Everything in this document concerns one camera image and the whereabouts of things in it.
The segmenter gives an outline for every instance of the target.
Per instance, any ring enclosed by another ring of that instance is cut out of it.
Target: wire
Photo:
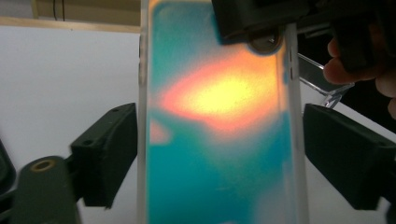
[[[52,11],[53,11],[53,18],[57,21],[58,18],[56,18],[56,5],[55,5],[55,0],[52,2]]]
[[[64,0],[62,0],[62,15],[64,16]]]

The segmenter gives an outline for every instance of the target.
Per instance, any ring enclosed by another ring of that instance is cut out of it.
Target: white table
[[[137,102],[138,35],[0,26],[0,136],[19,170],[68,146],[107,110]],[[337,110],[387,132],[344,105]],[[380,211],[354,211],[307,163],[311,224],[384,224]],[[79,205],[85,224],[136,223],[136,166],[111,210]]]

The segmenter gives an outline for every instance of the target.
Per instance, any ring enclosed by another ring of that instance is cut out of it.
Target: transparent plastic case
[[[211,2],[142,2],[140,224],[308,223],[294,26],[225,45]]]

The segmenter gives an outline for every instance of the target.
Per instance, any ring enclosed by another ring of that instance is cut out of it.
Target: phone case
[[[292,27],[262,54],[222,43],[207,1],[142,15],[139,223],[306,224]]]

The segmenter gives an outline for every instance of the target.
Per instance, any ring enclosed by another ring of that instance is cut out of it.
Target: colorful printed image
[[[290,223],[285,47],[223,45],[192,1],[151,4],[148,45],[148,223]]]

